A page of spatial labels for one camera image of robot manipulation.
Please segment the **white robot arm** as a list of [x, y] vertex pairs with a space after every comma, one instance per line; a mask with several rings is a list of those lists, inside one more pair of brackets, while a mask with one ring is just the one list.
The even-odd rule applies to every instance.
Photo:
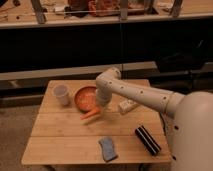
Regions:
[[174, 118], [171, 171], [213, 171], [213, 93], [184, 95], [128, 83], [115, 67], [98, 75], [96, 86], [101, 106], [115, 93]]

